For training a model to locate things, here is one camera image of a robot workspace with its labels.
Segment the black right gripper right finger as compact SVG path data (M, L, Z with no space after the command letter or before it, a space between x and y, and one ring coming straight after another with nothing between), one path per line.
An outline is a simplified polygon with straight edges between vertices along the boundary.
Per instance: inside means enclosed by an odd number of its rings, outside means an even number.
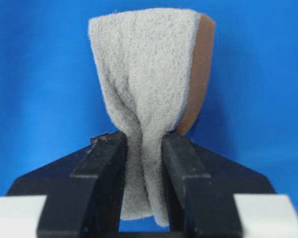
M261 173L176 133L162 139L171 238L298 238L298 214Z

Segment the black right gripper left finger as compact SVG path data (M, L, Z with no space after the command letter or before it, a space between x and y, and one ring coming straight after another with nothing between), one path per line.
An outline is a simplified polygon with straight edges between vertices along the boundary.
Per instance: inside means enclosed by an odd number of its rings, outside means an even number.
M117 131L18 177L0 197L0 238L95 238L117 232L127 139Z

